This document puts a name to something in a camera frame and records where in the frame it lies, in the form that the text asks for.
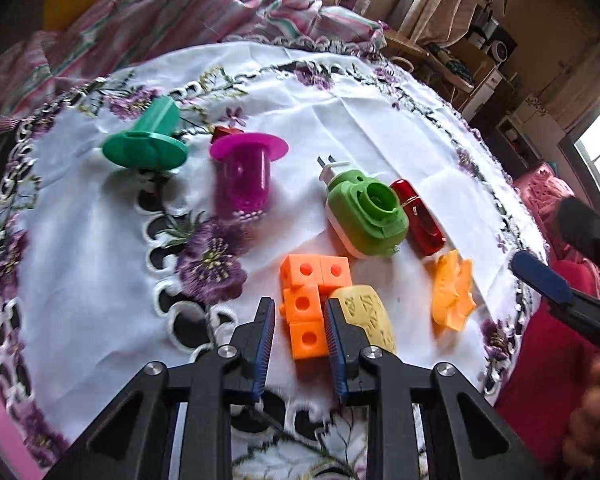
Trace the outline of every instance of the table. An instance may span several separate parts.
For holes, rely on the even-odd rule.
[[[399,357],[424,367],[450,361],[497,398],[539,303],[508,257],[524,249],[544,259],[538,228],[479,134],[433,91],[384,59],[315,45],[180,50],[74,89],[20,123],[0,184],[0,390],[40,466],[146,362],[193,361],[228,342],[261,296],[279,303],[286,254],[345,253],[326,219],[318,155],[387,183],[409,180],[448,247],[474,260],[478,309],[460,333],[432,326],[427,262],[408,243],[350,266],[355,283],[382,297]],[[108,135],[160,94],[180,107],[186,164],[153,174],[106,160]],[[290,145],[272,166],[267,215],[255,221],[232,221],[216,193],[208,147],[218,124]],[[226,271],[212,286],[196,277],[211,261]],[[506,342],[497,357],[493,341]],[[280,318],[257,409],[277,425],[232,408],[234,478],[296,478],[335,465],[364,473],[365,411],[334,404],[326,360],[292,361]]]
[[[456,75],[453,72],[451,72],[451,70],[449,70],[436,56],[427,57],[425,63],[429,67],[431,67],[434,70],[434,72],[437,73],[441,78],[453,85],[453,90],[451,93],[452,101],[456,95],[456,89],[459,89],[462,92],[465,92],[466,94],[470,94],[474,91],[474,86],[472,84],[462,79],[459,75]],[[429,73],[429,76],[425,79],[425,83],[429,84],[430,79],[431,76]]]
[[[395,30],[386,30],[384,32],[384,38],[386,39],[386,46],[389,48],[397,49],[400,54],[403,54],[407,58],[413,58],[416,60],[423,60],[429,57],[429,52],[411,41],[406,36],[396,32]]]

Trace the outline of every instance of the pink cloth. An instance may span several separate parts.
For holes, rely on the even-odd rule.
[[[560,200],[573,196],[567,183],[556,177],[551,167],[544,163],[535,171],[524,174],[514,182],[522,202],[536,220],[542,236],[550,245],[550,264],[565,260],[581,264],[591,273],[594,294],[600,300],[600,269],[560,237],[555,216]]]

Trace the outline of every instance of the white appliance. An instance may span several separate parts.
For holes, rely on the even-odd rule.
[[[513,142],[518,137],[521,137],[531,151],[534,152],[536,158],[542,159],[542,155],[524,132],[524,126],[525,125],[520,122],[516,115],[506,114],[503,118],[501,118],[500,122],[496,126],[496,129],[505,137],[507,137],[509,142]]]
[[[462,110],[462,117],[467,121],[474,118],[474,115],[478,113],[478,110],[487,102],[495,92],[496,86],[502,81],[504,76],[497,70],[493,70],[487,81],[478,88],[469,99],[469,102],[464,106]]]
[[[510,118],[517,123],[516,130],[542,159],[556,163],[558,177],[569,184],[580,200],[589,203],[578,176],[558,145],[564,137],[564,130],[538,99],[532,94],[528,95]]]

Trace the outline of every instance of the orange cube block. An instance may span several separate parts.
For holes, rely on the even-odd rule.
[[[306,323],[310,321],[323,322],[320,294],[317,285],[296,286],[282,291],[284,309],[280,314],[286,317],[289,325],[293,323]]]
[[[337,288],[351,286],[349,260],[344,256],[320,256],[322,284],[318,284],[321,294],[331,294]]]
[[[323,321],[291,323],[289,332],[291,334],[291,353],[294,361],[329,355]]]
[[[282,289],[303,285],[321,285],[320,256],[316,254],[290,254],[280,265]]]

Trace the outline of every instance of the green plastic funnel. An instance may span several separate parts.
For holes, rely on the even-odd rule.
[[[180,121],[180,110],[168,96],[154,99],[151,106],[126,132],[106,140],[102,153],[124,168],[167,171],[184,164],[189,150],[171,137]]]

